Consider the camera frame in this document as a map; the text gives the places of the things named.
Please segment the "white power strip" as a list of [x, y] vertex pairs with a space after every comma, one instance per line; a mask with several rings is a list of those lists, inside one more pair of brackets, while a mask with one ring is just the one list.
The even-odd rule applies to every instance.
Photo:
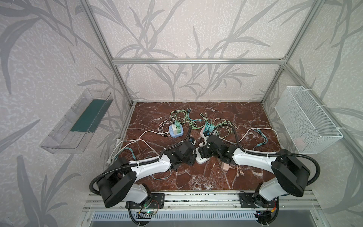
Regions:
[[200, 165], [206, 163], [209, 160], [210, 158], [202, 158], [199, 154], [196, 157], [196, 162]]

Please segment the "pink charger plug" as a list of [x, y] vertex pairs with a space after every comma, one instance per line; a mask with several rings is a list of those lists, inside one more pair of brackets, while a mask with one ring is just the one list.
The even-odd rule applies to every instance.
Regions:
[[227, 163], [222, 163], [222, 165], [221, 165], [221, 169], [222, 169], [223, 171], [227, 172], [227, 171], [229, 170], [229, 168], [230, 168], [230, 165], [229, 165], [229, 164], [227, 164]]

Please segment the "cream white charger plug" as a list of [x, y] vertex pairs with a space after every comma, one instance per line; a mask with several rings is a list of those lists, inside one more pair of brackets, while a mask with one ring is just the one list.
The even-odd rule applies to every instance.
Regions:
[[173, 134], [177, 134], [177, 127], [176, 125], [172, 125], [172, 131], [173, 131]]

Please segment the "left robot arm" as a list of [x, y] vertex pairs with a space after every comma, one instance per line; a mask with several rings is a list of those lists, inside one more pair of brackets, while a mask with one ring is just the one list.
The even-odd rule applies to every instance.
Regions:
[[154, 174], [176, 171], [183, 164], [191, 166], [195, 163], [196, 157], [195, 143], [188, 140], [149, 159], [127, 161], [121, 158], [91, 180], [89, 189], [93, 194], [102, 197], [106, 208], [122, 201], [149, 203], [151, 191], [145, 184], [137, 184], [137, 181]]

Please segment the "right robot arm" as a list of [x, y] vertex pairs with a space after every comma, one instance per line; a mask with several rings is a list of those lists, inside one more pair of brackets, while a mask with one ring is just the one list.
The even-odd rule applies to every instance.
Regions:
[[253, 202], [260, 207], [286, 194], [302, 197], [306, 186], [314, 183], [321, 172], [319, 163], [310, 156], [286, 149], [279, 152], [252, 151], [242, 148], [239, 143], [228, 146], [216, 135], [209, 136], [197, 153], [201, 159], [216, 157], [225, 164], [252, 166], [274, 174], [275, 177], [261, 183], [252, 196]]

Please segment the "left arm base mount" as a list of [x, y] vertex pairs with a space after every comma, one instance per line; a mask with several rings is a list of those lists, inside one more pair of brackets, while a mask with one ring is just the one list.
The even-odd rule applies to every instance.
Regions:
[[149, 195], [142, 203], [127, 202], [126, 208], [130, 209], [162, 209], [164, 207], [165, 194], [153, 193]]

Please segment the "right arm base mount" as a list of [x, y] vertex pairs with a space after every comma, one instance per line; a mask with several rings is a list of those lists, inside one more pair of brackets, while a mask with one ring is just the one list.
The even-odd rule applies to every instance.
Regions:
[[272, 209], [275, 207], [274, 201], [267, 201], [256, 193], [240, 191], [238, 196], [241, 208]]

